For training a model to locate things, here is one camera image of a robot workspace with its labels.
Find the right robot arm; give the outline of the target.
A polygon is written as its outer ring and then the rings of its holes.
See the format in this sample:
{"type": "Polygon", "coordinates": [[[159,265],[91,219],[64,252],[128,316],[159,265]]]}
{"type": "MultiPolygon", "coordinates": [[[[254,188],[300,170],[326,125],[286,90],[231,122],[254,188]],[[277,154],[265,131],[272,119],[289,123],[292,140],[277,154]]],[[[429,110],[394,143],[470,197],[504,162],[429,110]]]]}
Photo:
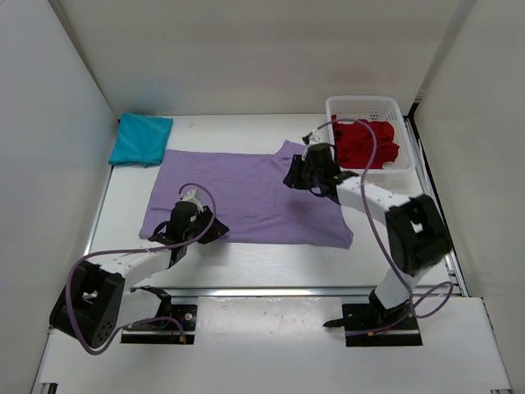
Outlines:
{"type": "Polygon", "coordinates": [[[434,200],[425,194],[396,194],[366,182],[363,174],[341,170],[328,143],[293,154],[283,182],[364,213],[372,227],[378,222],[385,226],[388,241],[378,245],[390,268],[355,321],[365,321],[369,330],[377,330],[413,314],[414,288],[452,250],[434,200]]]}

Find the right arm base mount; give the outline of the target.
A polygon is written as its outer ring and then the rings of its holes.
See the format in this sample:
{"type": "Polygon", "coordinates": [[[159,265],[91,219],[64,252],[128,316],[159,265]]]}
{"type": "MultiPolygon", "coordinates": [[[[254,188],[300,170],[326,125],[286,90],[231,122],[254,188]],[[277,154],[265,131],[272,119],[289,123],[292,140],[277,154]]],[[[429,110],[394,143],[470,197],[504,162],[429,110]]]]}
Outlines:
{"type": "Polygon", "coordinates": [[[406,306],[393,312],[372,304],[343,304],[341,318],[326,321],[326,329],[343,328],[346,347],[422,346],[417,319],[406,306]]]}

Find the purple t shirt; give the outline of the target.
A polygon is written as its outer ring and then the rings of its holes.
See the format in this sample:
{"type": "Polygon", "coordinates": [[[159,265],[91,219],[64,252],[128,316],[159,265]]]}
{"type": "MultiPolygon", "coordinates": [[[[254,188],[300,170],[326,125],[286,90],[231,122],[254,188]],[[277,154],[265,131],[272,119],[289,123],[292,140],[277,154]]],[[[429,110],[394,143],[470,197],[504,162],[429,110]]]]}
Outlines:
{"type": "Polygon", "coordinates": [[[273,154],[204,153],[168,149],[149,198],[139,237],[165,222],[192,182],[209,190],[203,204],[217,208],[230,243],[315,245],[347,250],[353,233],[341,207],[307,190],[284,185],[292,158],[304,147],[285,141],[273,154]]]}

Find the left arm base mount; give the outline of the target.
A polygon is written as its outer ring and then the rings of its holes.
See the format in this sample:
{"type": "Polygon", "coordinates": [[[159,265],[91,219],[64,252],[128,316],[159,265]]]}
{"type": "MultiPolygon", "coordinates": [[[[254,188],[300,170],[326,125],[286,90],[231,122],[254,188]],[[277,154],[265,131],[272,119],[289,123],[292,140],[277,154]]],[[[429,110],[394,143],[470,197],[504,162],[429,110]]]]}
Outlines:
{"type": "Polygon", "coordinates": [[[193,345],[198,320],[198,301],[185,300],[152,286],[130,291],[141,296],[148,294],[158,300],[158,306],[145,317],[132,320],[121,330],[121,343],[141,345],[193,345]]]}

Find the white plastic basket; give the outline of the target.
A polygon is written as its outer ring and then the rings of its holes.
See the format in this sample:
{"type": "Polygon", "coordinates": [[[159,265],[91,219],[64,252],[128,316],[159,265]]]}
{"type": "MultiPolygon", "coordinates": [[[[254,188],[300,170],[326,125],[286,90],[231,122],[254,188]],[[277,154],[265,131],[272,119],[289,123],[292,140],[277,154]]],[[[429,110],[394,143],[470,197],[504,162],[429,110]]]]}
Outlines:
{"type": "MultiPolygon", "coordinates": [[[[386,182],[396,177],[407,176],[415,170],[414,156],[409,147],[409,134],[404,124],[398,103],[383,96],[334,96],[326,100],[326,118],[336,115],[337,122],[364,123],[367,121],[388,121],[395,129],[394,142],[399,146],[399,154],[393,163],[386,163],[382,169],[369,169],[367,179],[376,183],[386,182]]],[[[327,127],[328,138],[332,144],[335,139],[332,123],[327,127]]],[[[363,169],[345,169],[361,173],[363,169]]]]}

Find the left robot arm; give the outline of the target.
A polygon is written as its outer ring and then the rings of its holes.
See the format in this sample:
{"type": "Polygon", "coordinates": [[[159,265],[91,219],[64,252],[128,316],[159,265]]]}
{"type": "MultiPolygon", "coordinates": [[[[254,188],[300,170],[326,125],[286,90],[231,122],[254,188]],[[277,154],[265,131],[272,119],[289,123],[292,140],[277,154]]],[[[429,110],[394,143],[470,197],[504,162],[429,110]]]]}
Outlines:
{"type": "Polygon", "coordinates": [[[92,354],[112,342],[118,330],[139,324],[175,324],[171,297],[143,281],[185,257],[189,245],[205,245],[229,228],[208,206],[176,203],[170,217],[153,230],[153,247],[133,252],[95,252],[76,264],[52,308],[52,328],[77,339],[92,354]]]}

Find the teal t shirt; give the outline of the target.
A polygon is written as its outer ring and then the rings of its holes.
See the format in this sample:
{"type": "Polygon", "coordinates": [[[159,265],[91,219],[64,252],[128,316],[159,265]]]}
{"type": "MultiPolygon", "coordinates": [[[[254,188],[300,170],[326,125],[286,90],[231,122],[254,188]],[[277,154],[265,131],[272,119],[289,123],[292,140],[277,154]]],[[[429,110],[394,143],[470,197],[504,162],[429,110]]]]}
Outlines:
{"type": "Polygon", "coordinates": [[[108,164],[114,167],[154,167],[164,158],[173,120],[125,112],[108,164]]]}

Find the red t shirt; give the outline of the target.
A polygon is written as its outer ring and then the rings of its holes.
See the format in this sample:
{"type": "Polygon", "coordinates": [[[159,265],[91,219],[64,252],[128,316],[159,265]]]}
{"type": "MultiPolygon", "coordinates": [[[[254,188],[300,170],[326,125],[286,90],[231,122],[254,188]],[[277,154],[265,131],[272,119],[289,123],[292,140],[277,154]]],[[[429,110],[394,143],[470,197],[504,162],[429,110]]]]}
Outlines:
{"type": "MultiPolygon", "coordinates": [[[[360,123],[337,122],[332,115],[332,130],[339,164],[345,169],[364,169],[373,150],[373,140],[368,129],[360,123]]],[[[393,163],[399,154],[394,142],[395,129],[388,121],[367,121],[376,136],[377,149],[371,169],[382,169],[386,163],[393,163]]]]}

